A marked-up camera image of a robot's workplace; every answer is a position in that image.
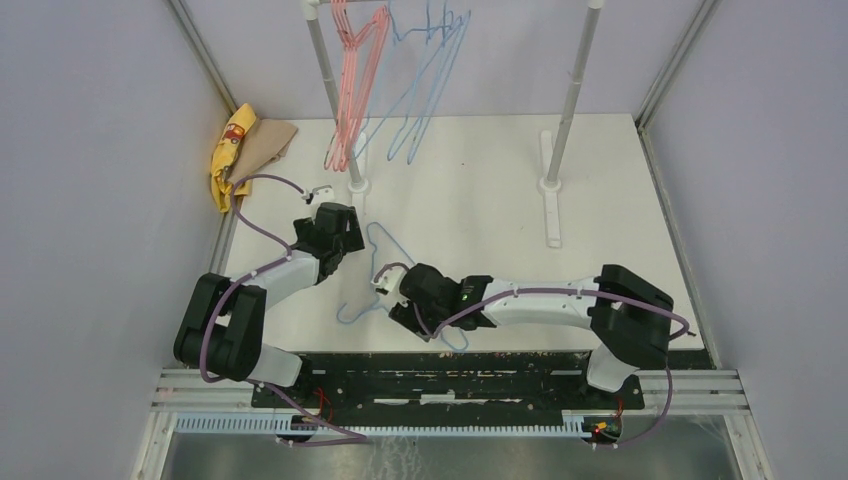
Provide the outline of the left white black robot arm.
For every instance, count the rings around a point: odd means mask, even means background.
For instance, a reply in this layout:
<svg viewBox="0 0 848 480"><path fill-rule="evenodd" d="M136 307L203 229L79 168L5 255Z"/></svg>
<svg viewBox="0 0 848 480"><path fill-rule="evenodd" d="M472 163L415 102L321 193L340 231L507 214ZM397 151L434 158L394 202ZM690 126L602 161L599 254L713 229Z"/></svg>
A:
<svg viewBox="0 0 848 480"><path fill-rule="evenodd" d="M302 358L263 342L266 311L332 275L345 255L364 248L357 211L335 202L293 222L291 252L236 280L206 273L196 282L173 346L176 360L232 381L276 385L293 407L313 397Z"/></svg>

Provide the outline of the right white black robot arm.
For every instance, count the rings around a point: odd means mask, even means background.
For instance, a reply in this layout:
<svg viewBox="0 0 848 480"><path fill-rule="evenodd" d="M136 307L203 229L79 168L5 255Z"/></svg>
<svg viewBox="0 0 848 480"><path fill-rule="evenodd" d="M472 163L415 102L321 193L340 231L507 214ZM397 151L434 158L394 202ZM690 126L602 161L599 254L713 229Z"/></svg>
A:
<svg viewBox="0 0 848 480"><path fill-rule="evenodd" d="M390 319L424 341L450 327L529 324L592 332L600 344L577 382L580 400L591 408L606 406L637 371L665 368L671 340L688 329L670 295L616 264L568 282L520 283L490 275L453 280L431 265L395 262L380 269L372 285L394 300Z"/></svg>

